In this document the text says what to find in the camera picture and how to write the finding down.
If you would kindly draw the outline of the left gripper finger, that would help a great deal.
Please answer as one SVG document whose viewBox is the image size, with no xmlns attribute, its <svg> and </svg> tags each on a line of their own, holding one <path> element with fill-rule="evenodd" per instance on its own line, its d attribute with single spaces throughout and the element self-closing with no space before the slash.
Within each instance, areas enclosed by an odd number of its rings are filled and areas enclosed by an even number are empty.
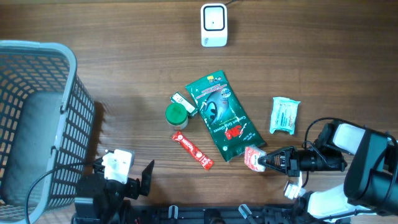
<svg viewBox="0 0 398 224">
<path fill-rule="evenodd" d="M 94 171 L 104 171 L 104 165 L 102 165 L 103 158 L 100 157 L 93 161 L 92 168 Z"/>
<path fill-rule="evenodd" d="M 155 160 L 152 160 L 148 164 L 148 166 L 142 171 L 140 194 L 143 196 L 148 196 L 150 193 L 154 165 Z"/>
</svg>

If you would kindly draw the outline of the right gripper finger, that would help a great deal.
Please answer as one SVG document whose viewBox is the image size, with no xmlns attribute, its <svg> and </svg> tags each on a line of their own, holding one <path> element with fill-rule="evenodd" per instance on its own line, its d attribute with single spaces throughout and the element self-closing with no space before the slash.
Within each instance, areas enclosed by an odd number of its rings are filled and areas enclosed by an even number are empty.
<svg viewBox="0 0 398 224">
<path fill-rule="evenodd" d="M 277 162 L 272 160 L 260 160 L 259 165 L 264 166 L 266 169 L 272 169 L 282 174 L 287 175 L 287 168 L 285 162 Z"/>
<path fill-rule="evenodd" d="M 285 153 L 288 149 L 286 147 L 280 148 L 276 151 L 273 151 L 265 156 L 262 156 L 258 159 L 259 162 L 284 162 L 285 161 Z"/>
</svg>

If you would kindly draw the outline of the red white small packet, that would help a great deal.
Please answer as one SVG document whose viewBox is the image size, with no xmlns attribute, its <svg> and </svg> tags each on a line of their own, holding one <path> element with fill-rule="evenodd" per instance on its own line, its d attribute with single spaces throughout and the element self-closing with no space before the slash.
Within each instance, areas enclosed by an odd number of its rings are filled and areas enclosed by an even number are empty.
<svg viewBox="0 0 398 224">
<path fill-rule="evenodd" d="M 264 172 L 266 168 L 259 164 L 259 158 L 266 155 L 267 153 L 265 151 L 259 149 L 255 145 L 246 146 L 244 152 L 244 163 L 253 171 Z"/>
</svg>

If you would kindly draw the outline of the teal wipes packet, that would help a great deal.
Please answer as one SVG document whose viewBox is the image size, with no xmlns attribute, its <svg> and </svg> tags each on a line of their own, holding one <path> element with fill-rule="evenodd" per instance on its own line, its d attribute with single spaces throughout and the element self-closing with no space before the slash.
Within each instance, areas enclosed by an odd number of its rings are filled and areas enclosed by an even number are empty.
<svg viewBox="0 0 398 224">
<path fill-rule="evenodd" d="M 285 131 L 290 135 L 295 133 L 295 121 L 297 118 L 300 101 L 286 97 L 273 97 L 273 107 L 269 132 Z"/>
</svg>

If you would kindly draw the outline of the green 3M gloves pack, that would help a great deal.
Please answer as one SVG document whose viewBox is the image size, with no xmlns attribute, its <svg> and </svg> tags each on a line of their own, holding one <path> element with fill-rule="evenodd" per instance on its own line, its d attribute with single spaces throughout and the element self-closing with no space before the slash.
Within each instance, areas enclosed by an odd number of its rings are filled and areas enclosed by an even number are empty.
<svg viewBox="0 0 398 224">
<path fill-rule="evenodd" d="M 185 86 L 224 161 L 247 146 L 265 146 L 222 70 Z"/>
</svg>

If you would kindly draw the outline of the red Nescafe stick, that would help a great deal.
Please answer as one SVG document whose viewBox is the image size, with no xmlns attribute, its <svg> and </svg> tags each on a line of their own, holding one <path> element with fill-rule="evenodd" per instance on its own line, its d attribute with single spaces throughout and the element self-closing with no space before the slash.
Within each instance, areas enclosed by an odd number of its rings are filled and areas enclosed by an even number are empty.
<svg viewBox="0 0 398 224">
<path fill-rule="evenodd" d="M 189 141 L 180 131 L 177 131 L 172 139 L 178 142 L 196 161 L 198 161 L 205 170 L 210 170 L 214 161 L 206 156 L 199 148 Z"/>
</svg>

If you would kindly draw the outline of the green lid jar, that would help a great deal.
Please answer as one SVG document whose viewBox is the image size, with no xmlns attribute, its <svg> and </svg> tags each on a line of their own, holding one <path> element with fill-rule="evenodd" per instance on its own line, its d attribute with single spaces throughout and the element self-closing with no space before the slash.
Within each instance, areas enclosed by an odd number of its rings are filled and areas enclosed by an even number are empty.
<svg viewBox="0 0 398 224">
<path fill-rule="evenodd" d="M 185 107 L 179 103 L 168 105 L 165 110 L 165 118 L 174 130 L 184 129 L 188 124 L 188 112 Z"/>
</svg>

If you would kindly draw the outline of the small green white box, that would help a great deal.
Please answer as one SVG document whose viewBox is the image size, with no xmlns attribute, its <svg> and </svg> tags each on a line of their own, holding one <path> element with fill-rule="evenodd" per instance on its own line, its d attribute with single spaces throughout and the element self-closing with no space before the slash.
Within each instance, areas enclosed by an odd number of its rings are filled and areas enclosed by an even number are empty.
<svg viewBox="0 0 398 224">
<path fill-rule="evenodd" d="M 188 117 L 193 118 L 197 113 L 198 109 L 190 103 L 180 92 L 175 92 L 171 97 L 170 100 L 172 103 L 179 103 L 183 105 L 187 111 Z"/>
</svg>

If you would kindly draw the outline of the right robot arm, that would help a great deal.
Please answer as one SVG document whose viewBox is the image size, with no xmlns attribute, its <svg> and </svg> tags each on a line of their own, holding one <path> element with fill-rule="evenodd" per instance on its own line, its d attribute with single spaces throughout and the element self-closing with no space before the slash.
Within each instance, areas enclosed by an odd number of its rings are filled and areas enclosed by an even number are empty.
<svg viewBox="0 0 398 224">
<path fill-rule="evenodd" d="M 293 204 L 267 205 L 264 218 L 271 223 L 349 223 L 358 215 L 397 215 L 397 139 L 344 119 L 325 117 L 314 141 L 302 149 L 280 148 L 256 162 L 296 183 L 284 189 Z M 346 172 L 342 184 L 322 192 L 306 191 L 303 174 Z"/>
</svg>

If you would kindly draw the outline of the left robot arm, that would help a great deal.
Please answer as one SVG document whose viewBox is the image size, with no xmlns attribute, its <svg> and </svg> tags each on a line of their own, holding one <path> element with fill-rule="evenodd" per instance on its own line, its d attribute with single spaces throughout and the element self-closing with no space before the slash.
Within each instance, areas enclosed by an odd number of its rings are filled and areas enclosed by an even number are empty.
<svg viewBox="0 0 398 224">
<path fill-rule="evenodd" d="M 75 214 L 71 223 L 140 223 L 128 199 L 148 196 L 155 161 L 142 171 L 141 179 L 128 178 L 125 184 L 104 175 L 102 158 L 93 163 L 93 173 L 76 184 Z"/>
</svg>

